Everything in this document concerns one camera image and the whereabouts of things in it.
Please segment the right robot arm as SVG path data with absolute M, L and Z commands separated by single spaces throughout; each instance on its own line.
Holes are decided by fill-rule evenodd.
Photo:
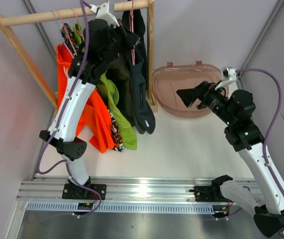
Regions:
M 224 134 L 228 143 L 248 166 L 261 192 L 257 196 L 224 175 L 212 181 L 211 197 L 216 201 L 228 199 L 244 209 L 264 236 L 281 234 L 284 238 L 284 181 L 268 152 L 266 138 L 251 119 L 256 108 L 253 95 L 235 90 L 228 97 L 218 84 L 207 81 L 176 93 L 186 107 L 199 101 L 196 106 L 199 110 L 210 109 L 226 124 Z

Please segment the navy blue shorts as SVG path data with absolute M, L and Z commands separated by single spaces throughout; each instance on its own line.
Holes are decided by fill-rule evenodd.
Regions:
M 144 43 L 146 26 L 139 9 L 133 10 L 133 17 L 129 11 L 123 12 L 122 23 L 129 29 L 133 22 L 133 32 L 140 37 L 140 41 L 134 49 L 134 53 L 126 53 L 131 79 L 130 92 L 133 100 L 133 109 L 136 120 L 136 128 L 140 134 L 145 132 L 152 134 L 155 130 L 155 116 L 146 100 L 148 80 L 147 55 Z

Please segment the olive green shorts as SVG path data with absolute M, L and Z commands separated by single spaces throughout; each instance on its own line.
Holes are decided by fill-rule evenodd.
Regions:
M 117 108 L 128 120 L 131 127 L 135 126 L 139 134 L 144 134 L 145 129 L 138 123 L 134 112 L 133 100 L 130 92 L 131 75 L 127 60 L 124 56 L 120 56 L 109 65 L 106 76 L 118 89 L 119 101 L 117 103 Z

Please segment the pink wire hanger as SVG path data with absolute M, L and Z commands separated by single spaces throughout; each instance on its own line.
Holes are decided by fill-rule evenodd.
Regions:
M 134 0 L 131 0 L 132 2 L 132 7 L 130 10 L 130 31 L 134 33 Z M 131 56 L 132 56 L 132 65 L 135 65 L 135 49 L 133 48 L 131 51 Z

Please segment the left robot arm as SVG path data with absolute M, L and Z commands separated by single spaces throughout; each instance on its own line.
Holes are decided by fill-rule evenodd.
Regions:
M 102 195 L 91 186 L 82 157 L 87 143 L 76 136 L 76 129 L 87 100 L 110 63 L 134 49 L 140 38 L 125 28 L 120 19 L 115 23 L 91 20 L 86 24 L 84 36 L 84 43 L 71 62 L 58 113 L 39 137 L 45 142 L 44 147 L 53 146 L 62 157 L 60 162 L 66 164 L 69 172 L 66 198 L 101 201 Z

